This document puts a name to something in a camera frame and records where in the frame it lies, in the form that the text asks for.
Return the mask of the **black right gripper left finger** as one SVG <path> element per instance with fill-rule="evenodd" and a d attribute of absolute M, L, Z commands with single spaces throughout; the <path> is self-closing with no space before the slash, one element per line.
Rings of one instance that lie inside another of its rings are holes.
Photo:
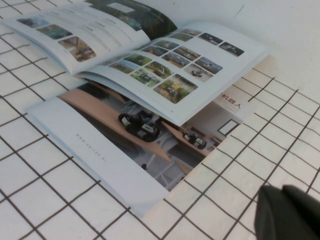
<path fill-rule="evenodd" d="M 307 240 L 308 226 L 284 193 L 273 186 L 259 190 L 254 229 L 258 240 Z"/>

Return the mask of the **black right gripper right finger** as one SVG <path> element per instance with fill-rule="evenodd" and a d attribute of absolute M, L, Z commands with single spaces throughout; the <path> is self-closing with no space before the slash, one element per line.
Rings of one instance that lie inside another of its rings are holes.
<path fill-rule="evenodd" d="M 303 190 L 293 185 L 284 185 L 282 192 L 306 223 L 306 225 L 320 239 L 320 202 Z"/>

